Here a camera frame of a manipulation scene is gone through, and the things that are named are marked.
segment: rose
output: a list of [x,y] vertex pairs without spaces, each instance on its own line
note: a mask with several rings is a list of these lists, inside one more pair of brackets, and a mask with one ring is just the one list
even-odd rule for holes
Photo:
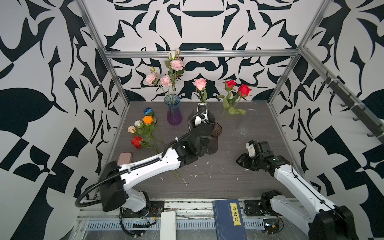
[[248,96],[249,92],[252,91],[247,85],[243,84],[239,87],[238,93],[242,98]]
[[145,78],[145,83],[148,84],[148,86],[152,87],[153,86],[152,82],[156,80],[156,78],[157,78],[157,73],[150,73]]
[[145,116],[142,120],[145,124],[151,124],[151,122],[153,122],[153,118],[151,116]]
[[128,127],[128,132],[130,132],[130,133],[135,133],[136,132],[136,128],[135,128],[135,126],[129,126]]
[[195,79],[195,86],[199,91],[201,91],[203,88],[205,88],[205,85],[207,84],[204,78]]
[[172,86],[172,81],[170,80],[170,76],[165,75],[160,79],[161,85],[164,87],[170,87]]
[[181,70],[183,70],[183,61],[181,61],[180,59],[175,59],[175,60],[173,60],[173,61],[170,63],[170,67],[171,67],[173,70],[181,71]]
[[225,81],[225,90],[227,92],[231,91],[233,87],[236,85],[236,82],[233,80]]
[[176,56],[176,51],[169,51],[168,53],[168,59],[170,61],[172,61],[173,59],[175,59],[175,56]]
[[145,110],[144,110],[144,114],[145,115],[148,115],[149,113],[151,113],[152,112],[152,109],[151,108],[146,108]]
[[138,128],[142,128],[143,127],[143,122],[140,121],[140,120],[137,120],[135,123],[134,123],[135,126],[137,126]]
[[141,141],[142,141],[141,137],[134,136],[131,143],[133,146],[135,146],[135,148],[140,149]]

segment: gray wooden tabletop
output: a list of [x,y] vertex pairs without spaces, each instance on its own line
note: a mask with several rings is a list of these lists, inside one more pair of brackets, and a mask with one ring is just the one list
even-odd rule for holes
[[[196,111],[197,103],[181,102],[179,106],[183,120],[179,125],[172,126],[167,122],[165,103],[131,102],[112,161],[117,161],[122,152],[131,152],[132,162],[157,154],[153,149],[144,147],[136,149],[131,144],[133,135],[127,131],[130,125],[145,116],[144,109],[147,107],[154,111],[166,144],[175,137],[187,133],[187,117],[193,109]],[[240,102],[237,107],[252,108],[258,113],[249,136],[244,137],[237,133],[237,126],[243,115],[227,116],[225,113],[222,117],[224,110],[222,103],[209,103],[209,109],[216,117],[216,122],[223,127],[223,133],[218,138],[218,151],[213,155],[204,155],[193,164],[178,169],[186,184],[181,177],[176,179],[173,173],[168,171],[149,178],[133,188],[137,191],[146,191],[151,199],[254,198],[273,189],[280,191],[286,197],[292,197],[292,193],[269,173],[245,170],[235,162],[242,153],[247,152],[245,144],[250,140],[268,141],[275,156],[282,155],[292,162],[267,103],[247,101]],[[153,132],[159,137],[157,129]]]

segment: blue book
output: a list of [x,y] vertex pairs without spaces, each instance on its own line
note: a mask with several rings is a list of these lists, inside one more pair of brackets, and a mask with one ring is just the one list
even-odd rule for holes
[[213,201],[217,240],[247,240],[237,199]]

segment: dark vase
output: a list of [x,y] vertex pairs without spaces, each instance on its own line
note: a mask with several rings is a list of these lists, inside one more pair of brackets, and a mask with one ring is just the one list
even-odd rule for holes
[[174,126],[179,125],[183,120],[179,109],[180,97],[176,94],[170,94],[164,98],[164,102],[168,105],[168,123]]

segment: clear glass vase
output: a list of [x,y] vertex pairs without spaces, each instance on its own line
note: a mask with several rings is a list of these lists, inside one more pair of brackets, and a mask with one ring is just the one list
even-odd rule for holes
[[252,129],[255,128],[255,121],[258,113],[254,109],[248,109],[243,119],[241,120],[239,126],[237,127],[237,132],[245,137],[250,134]]
[[183,120],[179,109],[180,97],[176,94],[170,94],[164,98],[164,102],[168,105],[168,123],[174,126],[179,125]]

